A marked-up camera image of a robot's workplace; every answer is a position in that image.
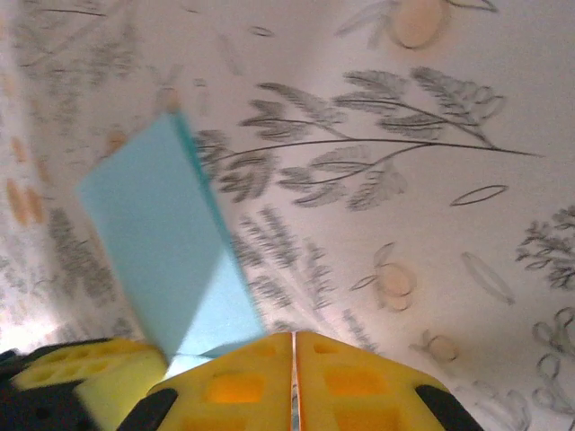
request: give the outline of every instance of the floral pattern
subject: floral pattern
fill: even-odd
[[[569,2],[1,6],[0,349],[142,336],[74,187],[181,110],[270,331],[572,427]]]

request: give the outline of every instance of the black plastic part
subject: black plastic part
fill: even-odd
[[[415,391],[446,431],[484,431],[451,393],[428,384]]]
[[[172,388],[148,395],[130,411],[118,431],[156,431],[177,398],[178,392]]]
[[[18,391],[0,386],[2,431],[97,431],[73,390],[81,381]]]
[[[18,352],[14,349],[0,353],[0,365],[3,365],[4,362],[13,361],[17,356]]]

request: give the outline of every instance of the leaf drawing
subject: leaf drawing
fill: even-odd
[[[349,331],[353,334],[358,345],[368,352],[377,353],[379,346],[369,338],[366,328],[358,321],[351,309],[344,310],[342,318],[348,324]]]
[[[389,242],[374,254],[374,268],[383,267],[394,250],[395,242]]]
[[[464,195],[461,195],[459,198],[454,199],[454,201],[449,205],[451,207],[462,207],[465,205],[477,204],[479,202],[483,202],[484,200],[495,198],[508,189],[509,186],[505,186],[503,184],[480,187],[478,189],[469,191]]]
[[[235,255],[244,268],[258,268],[263,263],[263,256],[252,247],[242,236],[237,233],[232,234],[232,244],[234,245]]]
[[[380,119],[377,125],[388,132],[417,139],[437,140],[446,122],[437,116],[417,113],[407,117]]]
[[[292,267],[299,257],[295,236],[289,232],[288,226],[274,208],[265,207],[260,215],[267,225],[268,238],[273,243],[273,248],[269,250],[271,257],[280,268]]]
[[[281,175],[286,177],[278,181],[278,185],[284,189],[307,192],[313,187],[313,178],[308,168],[285,168],[279,171]]]
[[[335,173],[353,173],[361,172],[366,168],[371,166],[370,163],[362,162],[321,162],[321,163],[310,163],[309,167],[316,169],[317,171],[324,172],[335,172]]]
[[[342,112],[333,108],[329,102],[309,92],[303,92],[288,85],[275,83],[259,84],[259,87],[264,90],[276,92],[287,101],[293,103],[303,111],[310,120],[319,125],[332,126],[345,121],[345,116]]]
[[[280,285],[279,281],[268,276],[259,276],[250,283],[250,288],[257,297],[271,300],[278,308],[285,308],[291,305],[291,299],[286,293],[286,289]]]
[[[459,81],[428,67],[417,67],[411,77],[420,87],[439,100],[442,113],[460,128],[472,130],[484,144],[493,145],[481,131],[481,124],[500,112],[504,99],[493,95],[490,87]]]
[[[258,136],[266,141],[294,142],[304,139],[310,133],[310,125],[305,121],[284,119],[285,107],[275,101],[251,101],[251,105],[261,114],[240,123],[244,127],[266,128]]]
[[[515,303],[509,285],[483,260],[468,251],[462,253],[461,259],[469,275],[486,293],[507,305]]]
[[[366,182],[359,186],[348,200],[351,211],[365,211],[377,207],[381,202],[399,195],[407,190],[407,181],[394,168],[391,160],[387,161],[383,170],[371,170],[366,173]]]
[[[275,166],[276,159],[270,151],[242,154],[227,166],[226,170],[230,173],[220,178],[223,184],[220,191],[235,192],[234,202],[256,199],[270,185]]]
[[[453,6],[467,9],[478,9],[487,12],[498,12],[497,7],[490,0],[446,0]]]
[[[64,290],[74,296],[77,282],[82,280],[84,291],[97,305],[112,301],[114,280],[111,271],[94,256],[86,241],[78,241],[64,209],[50,211],[49,235],[56,243],[57,260],[66,274]]]
[[[390,115],[397,110],[407,81],[398,75],[376,70],[353,71],[344,74],[345,81],[362,87],[364,91],[350,92],[335,97],[336,106],[363,110],[378,115]]]
[[[243,75],[243,62],[234,43],[225,34],[217,35],[217,49],[224,59],[227,68],[235,76]]]
[[[258,25],[253,25],[248,29],[248,32],[253,34],[254,36],[261,36],[263,38],[273,38],[276,34],[271,31],[270,29],[266,29],[265,27],[260,27]]]
[[[345,187],[338,181],[328,181],[321,184],[316,191],[294,200],[298,207],[313,208],[321,205],[331,204],[345,195]]]
[[[307,275],[308,293],[312,298],[315,310],[331,304],[326,294],[335,290],[331,280],[325,278],[332,269],[320,263],[323,251],[311,240],[305,241],[305,274]]]
[[[198,155],[210,180],[221,173],[220,159],[231,152],[227,149],[228,138],[221,130],[200,130],[196,135]]]
[[[575,290],[575,206],[553,215],[554,224],[533,222],[517,248],[517,261],[526,260],[526,269],[547,269],[551,289]]]

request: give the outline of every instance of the blue foam piece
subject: blue foam piece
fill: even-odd
[[[264,335],[181,114],[164,114],[78,194],[145,334],[168,357]]]

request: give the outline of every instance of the pencil sketch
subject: pencil sketch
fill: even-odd
[[[261,36],[263,38],[275,38],[276,37],[276,33],[271,31],[270,29],[266,29],[265,27],[260,27],[258,25],[253,25],[252,27],[250,27],[248,29],[248,32],[250,32],[254,36]]]
[[[517,248],[517,261],[527,261],[526,269],[547,269],[551,289],[575,290],[575,206],[559,210],[553,222],[534,221]]]
[[[379,353],[379,346],[370,339],[365,327],[358,321],[351,309],[344,310],[342,318],[348,325],[349,332],[351,332],[359,347],[368,352]]]
[[[431,337],[430,330],[424,330],[420,342],[410,344],[410,348],[428,356],[440,365],[450,364],[460,355],[457,344],[451,338],[445,335]]]
[[[57,261],[65,275],[62,290],[70,299],[75,298],[81,286],[98,307],[115,301],[111,270],[97,260],[88,241],[77,239],[64,209],[50,210],[49,236],[55,243]]]
[[[333,334],[321,313],[331,305],[335,290],[327,277],[332,269],[323,264],[324,251],[311,239],[300,241],[292,234],[276,208],[264,207],[258,216],[260,220],[243,215],[233,234],[256,301],[272,310],[293,308],[308,324]]]
[[[43,63],[56,57],[62,52],[67,51],[73,44],[83,40],[91,35],[94,31],[98,30],[108,20],[112,19],[115,15],[121,12],[128,11],[128,16],[133,18],[134,8],[137,5],[135,0],[118,0],[106,10],[95,6],[91,11],[81,11],[78,13],[63,13],[65,11],[54,11],[50,7],[45,7],[45,2],[24,2],[28,5],[20,14],[22,21],[16,23],[14,32],[15,47],[20,51],[21,57],[26,60],[20,63],[20,67],[25,69],[33,69],[41,66]],[[73,16],[91,15],[89,22],[79,29],[74,31],[71,35],[63,41],[51,47],[53,42],[53,35],[50,31],[56,29],[66,23],[66,20],[72,19]],[[53,21],[49,25],[39,23],[45,20]],[[127,28],[122,29],[122,33],[126,32]]]
[[[515,303],[515,294],[511,287],[482,259],[466,251],[461,254],[461,260],[467,273],[483,291],[507,305]]]
[[[407,180],[397,159],[411,151],[442,148],[538,156],[500,148],[489,139],[485,125],[502,111],[505,98],[488,86],[458,80],[427,67],[413,68],[411,80],[375,70],[348,72],[344,78],[358,89],[330,101],[284,84],[259,84],[259,88],[277,94],[283,101],[251,101],[259,114],[240,125],[259,128],[257,136],[273,144],[235,152],[223,132],[205,131],[207,138],[200,137],[199,152],[210,179],[219,183],[220,191],[234,193],[234,202],[263,196],[279,176],[278,186],[299,195],[292,201],[296,206],[318,207],[347,196],[350,211],[365,211],[407,191]],[[417,84],[414,91],[432,96],[437,111],[424,110],[404,100],[410,82]],[[288,108],[296,108],[301,117],[288,117],[292,111]],[[342,133],[338,126],[348,121],[344,110],[375,115],[383,136]],[[450,142],[447,135],[451,132],[466,141]],[[309,137],[315,133],[324,136]],[[215,142],[213,136],[222,142]],[[384,151],[387,145],[401,147],[374,156],[373,160],[371,153]],[[331,148],[307,164],[280,166],[282,151],[295,151],[301,146]],[[363,181],[354,186],[355,190],[349,190],[349,182],[357,183],[353,178]]]
[[[157,87],[153,115],[157,117],[163,112],[176,112],[180,108],[180,100],[175,89],[175,83],[183,70],[183,65],[172,65],[168,75],[162,78],[155,66],[148,66],[147,70],[152,76],[152,80]]]
[[[575,332],[571,332],[571,324],[575,321],[575,308],[561,308],[554,316],[550,325],[539,321],[533,326],[533,337],[544,346],[571,359],[575,359]]]
[[[501,394],[496,388],[482,381],[475,381],[469,391],[475,397],[474,406],[487,418],[506,431],[527,431],[531,427],[532,415],[526,398],[516,390]]]
[[[244,73],[243,61],[240,58],[234,43],[227,35],[217,35],[217,50],[232,75],[242,76]]]
[[[199,89],[197,105],[199,107],[199,115],[207,117],[209,115],[209,90],[208,83],[205,79],[194,79],[194,87]]]
[[[454,199],[451,204],[451,207],[462,207],[465,205],[472,205],[477,204],[479,202],[483,202],[485,200],[495,198],[496,196],[500,195],[501,193],[507,191],[509,186],[504,186],[501,184],[493,185],[493,186],[486,186],[480,187],[478,189],[469,191],[459,198]]]
[[[379,308],[402,312],[411,307],[411,293],[417,286],[417,277],[405,266],[387,262],[394,243],[390,242],[374,255],[374,273],[361,278],[350,291],[372,286]]]
[[[425,49],[438,41],[446,31],[451,20],[450,6],[498,12],[489,0],[384,0],[360,9],[335,31],[335,36],[344,37],[373,25],[368,48],[377,48],[385,32],[401,48]]]
[[[536,371],[537,375],[543,380],[544,386],[534,390],[533,402],[542,409],[566,416],[571,421],[568,431],[574,430],[575,403],[570,400],[559,382],[561,359],[548,353],[539,359]]]

